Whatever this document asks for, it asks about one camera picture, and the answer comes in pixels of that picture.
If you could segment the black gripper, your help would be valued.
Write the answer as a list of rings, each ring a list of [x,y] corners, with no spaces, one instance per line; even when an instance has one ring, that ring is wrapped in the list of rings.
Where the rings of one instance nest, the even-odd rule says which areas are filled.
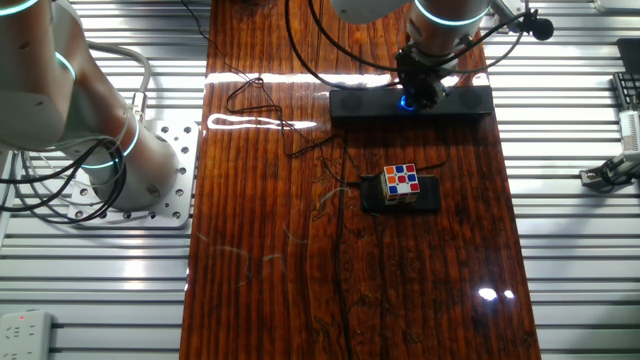
[[[403,48],[395,55],[397,75],[401,85],[409,90],[409,109],[433,108],[447,97],[448,88],[440,81],[446,73],[439,67],[422,61],[411,48]],[[415,88],[427,88],[425,99]]]

